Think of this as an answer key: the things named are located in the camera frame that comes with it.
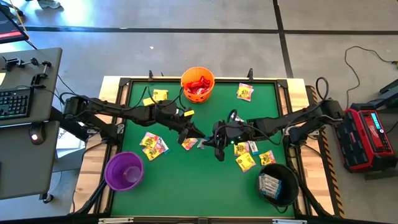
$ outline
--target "green tabletop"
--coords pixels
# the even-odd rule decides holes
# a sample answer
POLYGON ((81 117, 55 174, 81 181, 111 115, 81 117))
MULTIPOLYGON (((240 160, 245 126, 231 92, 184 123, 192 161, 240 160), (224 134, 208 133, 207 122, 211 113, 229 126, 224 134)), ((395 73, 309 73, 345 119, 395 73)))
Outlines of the green tabletop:
MULTIPOLYGON (((135 105, 145 86, 151 90, 169 91, 174 99, 180 90, 178 82, 134 83, 130 105, 135 105)), ((207 136, 213 124, 226 119, 232 109, 242 119, 278 117, 275 87, 269 83, 253 84, 252 101, 236 98, 239 83, 216 83, 210 99, 202 104, 190 103, 182 96, 182 103, 194 109, 193 121, 207 136)), ((162 217, 293 217, 292 206, 280 214, 265 202, 255 190, 261 168, 259 156, 253 156, 256 166, 242 172, 235 159, 233 146, 225 149, 225 161, 219 162, 212 147, 194 145, 186 151, 177 142, 178 133, 155 124, 142 127, 128 121, 122 151, 133 151, 144 161, 144 179, 127 192, 115 192, 111 214, 114 216, 162 217), (139 145, 146 132, 164 139, 171 151, 149 161, 139 145)), ((280 133, 271 137, 280 140, 280 133)), ((259 152, 272 150, 276 161, 285 164, 282 146, 268 141, 257 142, 259 152)))

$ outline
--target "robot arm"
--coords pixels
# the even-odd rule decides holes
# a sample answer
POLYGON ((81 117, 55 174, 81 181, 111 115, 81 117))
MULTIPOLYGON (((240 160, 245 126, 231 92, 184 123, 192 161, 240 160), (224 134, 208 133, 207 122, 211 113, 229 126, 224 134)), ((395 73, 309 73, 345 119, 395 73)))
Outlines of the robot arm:
POLYGON ((205 135, 191 122, 192 115, 185 116, 177 109, 176 102, 165 100, 149 106, 126 107, 97 98, 87 96, 73 96, 65 101, 63 116, 65 119, 82 122, 90 128, 100 130, 100 135, 108 144, 120 141, 118 127, 115 124, 106 124, 96 114, 129 119, 141 126, 162 124, 170 130, 178 132, 178 142, 183 143, 185 138, 203 138, 205 135))
POLYGON ((303 123, 300 127, 284 130, 289 134, 292 144, 300 144, 307 139, 309 133, 321 128, 324 124, 335 124, 342 121, 344 112, 340 104, 332 99, 321 101, 296 112, 280 116, 278 118, 255 118, 247 122, 233 119, 227 122, 222 120, 213 126, 213 136, 203 144, 215 148, 215 156, 219 161, 224 161, 224 148, 229 144, 237 144, 246 141, 263 141, 278 131, 303 123))

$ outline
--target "purple plastic cup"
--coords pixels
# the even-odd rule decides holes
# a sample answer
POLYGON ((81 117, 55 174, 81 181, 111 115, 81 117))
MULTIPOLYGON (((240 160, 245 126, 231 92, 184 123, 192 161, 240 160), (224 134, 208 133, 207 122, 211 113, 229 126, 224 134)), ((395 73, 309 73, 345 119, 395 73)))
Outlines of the purple plastic cup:
POLYGON ((144 177, 144 164, 133 152, 116 154, 105 167, 105 181, 116 191, 131 190, 144 177))

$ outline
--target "black keyboard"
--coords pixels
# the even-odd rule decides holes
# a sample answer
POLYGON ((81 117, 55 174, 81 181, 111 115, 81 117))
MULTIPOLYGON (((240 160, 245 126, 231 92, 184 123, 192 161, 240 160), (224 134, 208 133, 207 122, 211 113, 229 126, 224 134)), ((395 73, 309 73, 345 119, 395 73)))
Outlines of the black keyboard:
POLYGON ((0 121, 29 117, 33 87, 0 90, 0 121))

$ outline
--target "orange bucket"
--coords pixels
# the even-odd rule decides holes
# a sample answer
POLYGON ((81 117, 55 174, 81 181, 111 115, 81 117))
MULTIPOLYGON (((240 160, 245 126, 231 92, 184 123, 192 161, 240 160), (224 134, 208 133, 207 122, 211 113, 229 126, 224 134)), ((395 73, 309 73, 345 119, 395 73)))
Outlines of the orange bucket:
POLYGON ((181 77, 181 86, 184 87, 184 95, 187 97, 188 100, 193 103, 203 103, 204 101, 206 101, 213 91, 214 84, 215 81, 213 73, 207 68, 203 67, 189 68, 187 71, 184 72, 184 74, 182 74, 181 77), (206 93, 200 95, 189 93, 185 89, 186 85, 191 82, 200 81, 201 77, 205 77, 207 80, 210 80, 210 89, 206 93))

